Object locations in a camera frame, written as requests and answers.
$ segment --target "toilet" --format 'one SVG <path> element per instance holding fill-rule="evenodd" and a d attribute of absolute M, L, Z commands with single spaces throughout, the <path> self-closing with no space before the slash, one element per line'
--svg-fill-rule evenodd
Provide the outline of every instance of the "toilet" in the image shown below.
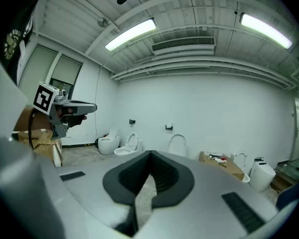
<path fill-rule="evenodd" d="M 276 175 L 274 169 L 264 161 L 256 161 L 250 173 L 250 186 L 264 192 Z"/>
<path fill-rule="evenodd" d="M 120 136 L 118 130 L 114 127 L 106 137 L 102 137 L 98 141 L 99 152 L 103 155 L 113 154 L 120 145 Z"/>
<path fill-rule="evenodd" d="M 136 133 L 131 133 L 124 147 L 117 148 L 114 153 L 116 155 L 128 155 L 132 153 L 141 153 L 143 150 L 143 142 L 138 138 Z"/>
<path fill-rule="evenodd" d="M 187 146 L 185 137 L 181 134 L 174 134 L 169 140 L 167 152 L 186 157 Z"/>
<path fill-rule="evenodd" d="M 248 183 L 250 182 L 250 178 L 248 176 L 248 174 L 245 173 L 245 163 L 246 163 L 246 159 L 247 159 L 247 154 L 245 151 L 241 150 L 239 152 L 237 152 L 236 154 L 232 154 L 233 155 L 233 161 L 234 163 L 244 172 L 244 178 L 242 180 L 242 182 L 244 183 Z"/>

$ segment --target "ceiling light fixture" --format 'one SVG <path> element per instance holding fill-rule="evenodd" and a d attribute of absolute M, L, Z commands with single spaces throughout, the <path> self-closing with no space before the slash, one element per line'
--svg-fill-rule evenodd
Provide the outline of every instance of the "ceiling light fixture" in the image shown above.
<path fill-rule="evenodd" d="M 149 19 L 120 34 L 113 41 L 108 43 L 105 48 L 109 51 L 112 51 L 123 43 L 154 29 L 156 29 L 156 25 L 152 19 Z"/>
<path fill-rule="evenodd" d="M 292 42 L 288 38 L 286 38 L 272 26 L 269 26 L 268 24 L 262 22 L 259 19 L 249 16 L 248 14 L 242 13 L 239 21 L 243 26 L 250 27 L 256 31 L 259 31 L 260 33 L 265 34 L 266 36 L 281 44 L 286 49 L 289 49 L 292 45 Z"/>

